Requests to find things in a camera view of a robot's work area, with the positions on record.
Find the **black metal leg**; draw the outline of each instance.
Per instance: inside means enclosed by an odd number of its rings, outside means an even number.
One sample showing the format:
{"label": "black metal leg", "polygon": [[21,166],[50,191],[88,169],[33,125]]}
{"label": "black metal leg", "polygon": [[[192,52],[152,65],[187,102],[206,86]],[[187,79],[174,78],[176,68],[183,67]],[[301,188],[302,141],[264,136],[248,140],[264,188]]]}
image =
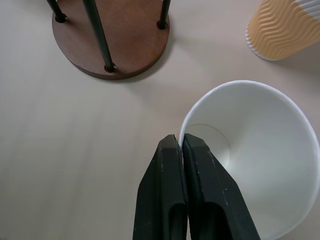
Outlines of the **black metal leg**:
{"label": "black metal leg", "polygon": [[52,11],[55,14],[55,20],[58,23],[61,23],[61,24],[64,23],[67,20],[67,16],[61,11],[56,0],[46,0],[46,1],[48,2]]}
{"label": "black metal leg", "polygon": [[157,23],[157,26],[159,29],[166,29],[166,27],[167,27],[166,20],[167,20],[167,16],[168,16],[168,12],[169,12],[170,2],[171,2],[171,0],[163,0],[162,1],[160,20]]}
{"label": "black metal leg", "polygon": [[93,27],[95,37],[99,43],[100,51],[105,63],[106,70],[109,73],[113,73],[115,71],[115,67],[111,59],[111,54],[108,48],[105,32],[99,17],[96,1],[95,0],[82,0],[82,1],[86,9],[86,13],[89,16],[91,25]]}

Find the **round wooden base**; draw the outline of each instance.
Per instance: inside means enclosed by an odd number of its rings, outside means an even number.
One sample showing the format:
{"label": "round wooden base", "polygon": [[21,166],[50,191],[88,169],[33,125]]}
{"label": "round wooden base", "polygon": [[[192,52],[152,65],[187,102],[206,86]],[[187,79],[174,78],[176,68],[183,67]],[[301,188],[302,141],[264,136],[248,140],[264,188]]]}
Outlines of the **round wooden base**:
{"label": "round wooden base", "polygon": [[58,0],[67,21],[52,17],[56,43],[70,62],[81,71],[100,79],[116,80],[136,76],[157,62],[169,37],[157,22],[161,0],[95,0],[116,70],[105,70],[98,41],[81,0]]}

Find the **cup rim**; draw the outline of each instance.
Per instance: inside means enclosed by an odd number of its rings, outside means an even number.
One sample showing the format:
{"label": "cup rim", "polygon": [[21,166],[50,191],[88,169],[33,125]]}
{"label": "cup rim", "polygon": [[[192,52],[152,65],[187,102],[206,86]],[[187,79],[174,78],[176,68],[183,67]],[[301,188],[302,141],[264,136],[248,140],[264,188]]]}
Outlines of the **cup rim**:
{"label": "cup rim", "polygon": [[306,212],[300,217],[300,219],[291,227],[288,227],[287,229],[285,229],[283,232],[278,232],[275,234],[271,234],[268,236],[268,240],[275,240],[278,239],[284,235],[286,235],[287,233],[291,232],[294,228],[296,228],[299,224],[302,223],[302,221],[307,217],[307,215],[309,214],[309,212],[311,211],[312,207],[314,206],[317,197],[318,197],[318,193],[319,193],[319,187],[320,187],[320,146],[319,146],[319,142],[316,136],[316,133],[314,131],[314,129],[312,128],[310,122],[308,121],[307,117],[305,116],[305,114],[303,113],[303,111],[298,107],[298,105],[291,100],[291,98],[289,98],[287,95],[285,95],[283,92],[279,91],[278,89],[266,85],[264,83],[261,82],[257,82],[257,81],[251,81],[251,80],[234,80],[234,81],[229,81],[226,83],[223,83],[213,89],[211,89],[210,91],[208,91],[205,95],[203,95],[190,109],[190,111],[187,113],[187,115],[185,116],[183,123],[181,125],[180,128],[180,132],[179,132],[179,137],[178,137],[178,144],[180,147],[182,147],[183,141],[184,141],[184,135],[185,135],[185,131],[186,128],[188,126],[188,122],[191,118],[191,116],[194,114],[195,110],[211,95],[213,94],[215,91],[222,89],[224,87],[228,87],[231,85],[252,85],[252,86],[256,86],[259,88],[263,88],[265,90],[268,90],[271,94],[273,94],[274,96],[278,97],[281,101],[283,101],[285,104],[287,104],[287,106],[289,108],[291,108],[297,115],[297,117],[301,120],[302,125],[305,127],[305,129],[307,130],[307,133],[310,137],[310,140],[312,142],[312,149],[314,151],[314,155],[316,158],[315,164],[317,167],[317,176],[316,176],[316,181],[315,181],[315,187],[312,193],[312,196],[309,200],[308,206],[306,208]]}

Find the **beige table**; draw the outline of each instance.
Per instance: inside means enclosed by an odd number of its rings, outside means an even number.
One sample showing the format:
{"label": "beige table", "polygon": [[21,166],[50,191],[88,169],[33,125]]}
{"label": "beige table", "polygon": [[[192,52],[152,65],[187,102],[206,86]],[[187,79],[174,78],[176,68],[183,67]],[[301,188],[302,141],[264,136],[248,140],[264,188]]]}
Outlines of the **beige table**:
{"label": "beige table", "polygon": [[[0,1],[0,238],[130,240],[140,180],[163,137],[232,80],[279,89],[320,137],[320,45],[257,58],[245,28],[259,0],[172,0],[163,58],[127,81],[77,70],[44,0]],[[282,240],[318,240],[320,198]]]}

